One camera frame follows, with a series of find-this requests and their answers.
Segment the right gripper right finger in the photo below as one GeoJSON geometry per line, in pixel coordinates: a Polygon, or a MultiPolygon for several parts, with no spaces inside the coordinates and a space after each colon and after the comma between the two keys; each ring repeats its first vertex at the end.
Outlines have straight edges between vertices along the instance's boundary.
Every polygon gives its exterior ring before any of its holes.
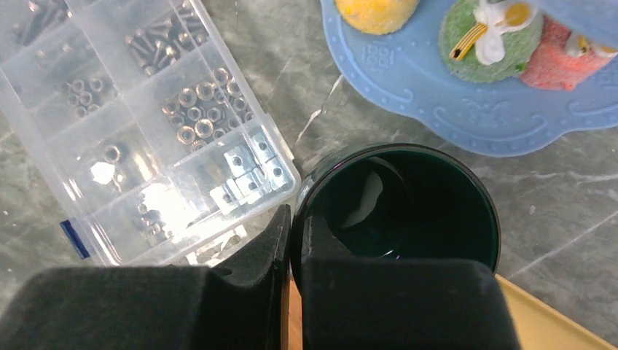
{"type": "Polygon", "coordinates": [[[309,216],[300,250],[305,349],[518,349],[503,292],[462,259],[352,255],[309,216]]]}

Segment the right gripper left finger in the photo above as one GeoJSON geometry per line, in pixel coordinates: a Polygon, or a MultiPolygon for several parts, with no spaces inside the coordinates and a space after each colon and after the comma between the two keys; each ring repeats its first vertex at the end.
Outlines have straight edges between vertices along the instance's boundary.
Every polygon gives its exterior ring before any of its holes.
{"type": "Polygon", "coordinates": [[[214,267],[55,268],[1,317],[3,349],[286,349],[291,209],[214,267]]]}

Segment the brown round coaster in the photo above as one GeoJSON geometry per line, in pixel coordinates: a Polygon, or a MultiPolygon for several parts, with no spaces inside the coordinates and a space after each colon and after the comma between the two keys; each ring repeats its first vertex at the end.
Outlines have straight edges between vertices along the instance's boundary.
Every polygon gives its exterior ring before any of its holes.
{"type": "Polygon", "coordinates": [[[302,300],[292,279],[289,288],[288,349],[302,350],[302,300]]]}

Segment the dark green mug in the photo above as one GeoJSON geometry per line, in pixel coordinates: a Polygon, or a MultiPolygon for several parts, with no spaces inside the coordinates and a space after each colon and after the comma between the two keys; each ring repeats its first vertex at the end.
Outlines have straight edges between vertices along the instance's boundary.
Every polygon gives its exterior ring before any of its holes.
{"type": "Polygon", "coordinates": [[[464,259],[497,271],[496,205],[461,161],[411,143],[349,147],[304,175],[291,226],[299,288],[311,224],[339,254],[369,259],[464,259]]]}

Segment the blue three-tier cake stand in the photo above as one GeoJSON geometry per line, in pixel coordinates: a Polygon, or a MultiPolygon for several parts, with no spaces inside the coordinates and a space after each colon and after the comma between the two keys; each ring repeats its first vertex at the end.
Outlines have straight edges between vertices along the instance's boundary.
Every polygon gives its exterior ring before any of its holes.
{"type": "Polygon", "coordinates": [[[451,1],[422,1],[399,31],[363,34],[333,1],[321,3],[332,57],[372,104],[423,123],[456,146],[491,157],[535,152],[565,133],[617,125],[617,62],[572,91],[537,90],[517,78],[463,81],[440,58],[438,30],[451,1]]]}

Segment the yellow cupcake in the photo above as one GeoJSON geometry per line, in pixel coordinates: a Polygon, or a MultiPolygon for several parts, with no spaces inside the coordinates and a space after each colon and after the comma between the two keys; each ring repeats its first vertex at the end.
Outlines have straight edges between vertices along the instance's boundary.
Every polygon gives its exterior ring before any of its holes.
{"type": "Polygon", "coordinates": [[[343,20],[356,30],[371,35],[391,34],[412,17],[419,0],[335,0],[343,20]]]}

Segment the green cupcake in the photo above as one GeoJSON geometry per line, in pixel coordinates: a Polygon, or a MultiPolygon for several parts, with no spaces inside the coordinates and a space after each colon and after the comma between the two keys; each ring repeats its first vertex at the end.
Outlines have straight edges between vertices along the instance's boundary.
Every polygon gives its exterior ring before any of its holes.
{"type": "Polygon", "coordinates": [[[468,82],[518,77],[543,23],[539,7],[527,1],[457,1],[441,22],[439,54],[452,75],[468,82]]]}

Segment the yellow serving tray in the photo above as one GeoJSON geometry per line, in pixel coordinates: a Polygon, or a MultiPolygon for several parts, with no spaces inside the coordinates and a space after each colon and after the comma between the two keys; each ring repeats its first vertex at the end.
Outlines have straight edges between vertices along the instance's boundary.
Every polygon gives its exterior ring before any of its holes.
{"type": "Polygon", "coordinates": [[[611,350],[616,347],[500,275],[522,349],[611,350]]]}

